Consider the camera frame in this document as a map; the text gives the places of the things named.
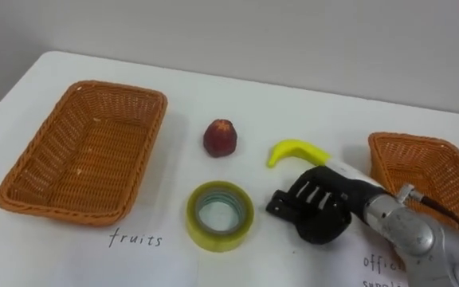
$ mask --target apple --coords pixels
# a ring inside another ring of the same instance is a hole
[[[203,135],[203,146],[214,158],[231,155],[237,148],[237,131],[229,120],[214,120]]]

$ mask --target orange wicker basket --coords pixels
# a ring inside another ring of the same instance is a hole
[[[445,140],[377,132],[369,137],[371,177],[389,192],[404,183],[428,195],[459,216],[459,150]],[[459,225],[437,211],[414,201],[413,209],[434,216],[454,228]]]
[[[70,86],[0,186],[0,207],[91,226],[131,209],[167,98],[99,81]]]

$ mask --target white table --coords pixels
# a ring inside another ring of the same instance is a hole
[[[330,250],[302,242],[292,226],[264,212],[276,189],[287,189],[310,168],[285,159],[267,169],[278,140],[311,141],[365,172],[372,132],[435,136],[459,147],[458,114],[50,52],[0,103],[0,182],[67,87],[87,79],[153,88],[169,99],[144,179],[147,192],[129,217],[159,206],[181,221],[190,192],[213,179],[234,182],[252,198],[257,213],[245,243],[227,254],[199,251],[199,286],[330,286],[323,277],[339,272],[327,268]],[[239,134],[236,153],[225,159],[208,158],[201,145],[216,118],[232,120]],[[47,286],[71,239],[90,230],[0,210],[0,286]]]

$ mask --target black cable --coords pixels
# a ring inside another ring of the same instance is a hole
[[[456,215],[454,212],[451,210],[448,210],[447,208],[443,207],[440,203],[434,201],[433,199],[429,198],[428,196],[423,196],[421,199],[421,203],[433,208],[434,210],[440,212],[441,214],[451,218],[454,220],[456,223],[459,225],[459,217]]]

